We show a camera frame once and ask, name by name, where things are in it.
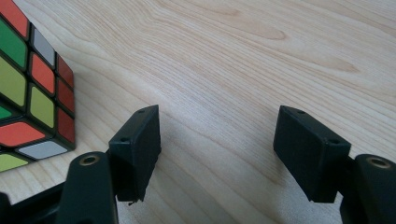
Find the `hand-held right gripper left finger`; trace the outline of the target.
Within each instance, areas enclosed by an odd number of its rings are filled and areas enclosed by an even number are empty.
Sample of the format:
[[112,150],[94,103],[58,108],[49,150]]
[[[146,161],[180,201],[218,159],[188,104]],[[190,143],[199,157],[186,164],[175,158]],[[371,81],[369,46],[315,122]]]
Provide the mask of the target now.
[[119,202],[144,200],[161,151],[159,106],[141,108],[109,141],[107,155]]

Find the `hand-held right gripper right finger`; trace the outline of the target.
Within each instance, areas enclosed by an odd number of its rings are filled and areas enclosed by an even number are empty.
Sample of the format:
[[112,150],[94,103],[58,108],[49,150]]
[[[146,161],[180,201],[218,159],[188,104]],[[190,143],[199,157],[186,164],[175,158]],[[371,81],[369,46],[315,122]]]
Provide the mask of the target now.
[[351,144],[303,110],[282,105],[274,151],[309,201],[333,203]]

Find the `multicoloured puzzle cube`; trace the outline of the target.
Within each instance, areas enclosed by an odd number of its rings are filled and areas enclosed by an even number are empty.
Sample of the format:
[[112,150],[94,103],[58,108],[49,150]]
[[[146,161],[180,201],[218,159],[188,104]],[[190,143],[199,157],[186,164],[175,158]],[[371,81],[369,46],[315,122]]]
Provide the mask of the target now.
[[0,172],[75,148],[73,71],[13,0],[0,0]]

